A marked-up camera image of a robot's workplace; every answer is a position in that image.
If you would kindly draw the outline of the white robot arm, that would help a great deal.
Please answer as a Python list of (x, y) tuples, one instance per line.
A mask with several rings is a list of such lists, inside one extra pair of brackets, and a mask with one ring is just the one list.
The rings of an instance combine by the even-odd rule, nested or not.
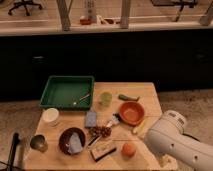
[(185, 136), (186, 125), (182, 114), (168, 110), (148, 129), (144, 143), (156, 157), (167, 154), (196, 171), (213, 171), (213, 146)]

